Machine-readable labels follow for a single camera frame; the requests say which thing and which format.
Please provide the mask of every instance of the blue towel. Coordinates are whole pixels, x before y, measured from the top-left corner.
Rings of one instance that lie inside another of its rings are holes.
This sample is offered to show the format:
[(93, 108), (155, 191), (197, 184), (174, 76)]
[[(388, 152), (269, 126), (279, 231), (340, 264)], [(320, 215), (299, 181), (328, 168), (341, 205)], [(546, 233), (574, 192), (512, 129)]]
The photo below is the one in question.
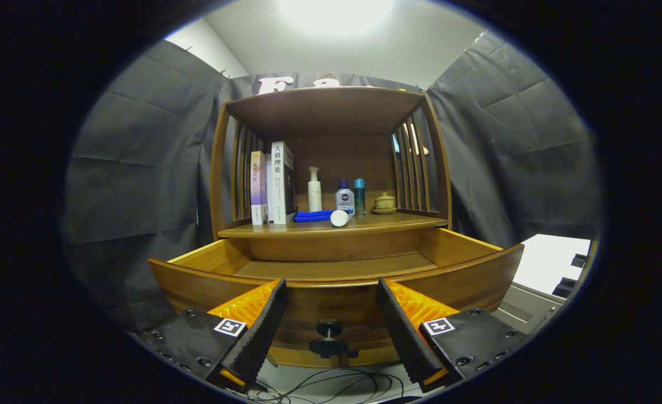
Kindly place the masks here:
[(297, 212), (295, 217), (328, 217), (333, 210), (319, 210), (318, 212)]
[(331, 215), (322, 215), (321, 217), (298, 217), (298, 214), (293, 218), (293, 222), (321, 222), (323, 220), (331, 220)]

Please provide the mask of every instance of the small teal bottle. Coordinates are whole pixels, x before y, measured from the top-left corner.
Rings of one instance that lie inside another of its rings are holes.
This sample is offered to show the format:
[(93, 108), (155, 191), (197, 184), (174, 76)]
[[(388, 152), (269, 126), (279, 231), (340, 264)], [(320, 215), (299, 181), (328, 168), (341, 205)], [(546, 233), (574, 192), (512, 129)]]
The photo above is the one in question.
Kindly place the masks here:
[(366, 183), (363, 178), (353, 181), (353, 195), (356, 197), (356, 216), (364, 217), (366, 215)]

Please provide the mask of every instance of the white book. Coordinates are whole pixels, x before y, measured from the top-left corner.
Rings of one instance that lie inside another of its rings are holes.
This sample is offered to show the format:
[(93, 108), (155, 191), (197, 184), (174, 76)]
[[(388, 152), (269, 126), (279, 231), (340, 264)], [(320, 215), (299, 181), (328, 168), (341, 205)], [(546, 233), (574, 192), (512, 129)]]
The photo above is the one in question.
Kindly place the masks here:
[(251, 151), (251, 223), (260, 226), (268, 220), (266, 207), (266, 154)]
[(266, 205), (268, 207), (269, 222), (273, 222), (273, 179), (271, 176), (271, 172), (273, 172), (273, 168), (271, 168), (273, 159), (271, 156), (271, 153), (266, 154)]
[(273, 159), (273, 222), (285, 224), (295, 216), (295, 194), (293, 190), (293, 153), (282, 141), (271, 144)]

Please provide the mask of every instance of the book spine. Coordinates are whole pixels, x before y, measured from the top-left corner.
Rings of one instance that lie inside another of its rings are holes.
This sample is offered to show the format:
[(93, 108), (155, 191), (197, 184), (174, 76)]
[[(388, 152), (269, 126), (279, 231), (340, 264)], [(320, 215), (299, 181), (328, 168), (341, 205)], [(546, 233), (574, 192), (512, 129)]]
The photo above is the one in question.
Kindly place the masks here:
[(266, 154), (266, 207), (268, 209), (268, 221), (273, 222), (273, 154)]
[(285, 224), (285, 186), (284, 186), (284, 149), (282, 141), (274, 141), (271, 145), (273, 162), (273, 222)]
[(266, 155), (262, 151), (251, 153), (251, 223), (266, 223)]

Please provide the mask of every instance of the white bottle cap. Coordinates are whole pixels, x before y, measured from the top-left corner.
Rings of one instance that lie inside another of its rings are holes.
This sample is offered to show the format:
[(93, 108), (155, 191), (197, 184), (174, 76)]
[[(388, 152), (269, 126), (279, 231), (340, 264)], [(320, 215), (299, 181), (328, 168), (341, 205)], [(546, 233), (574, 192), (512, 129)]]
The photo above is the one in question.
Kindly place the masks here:
[(335, 227), (342, 227), (348, 223), (348, 214), (345, 210), (336, 210), (331, 214), (331, 224)]

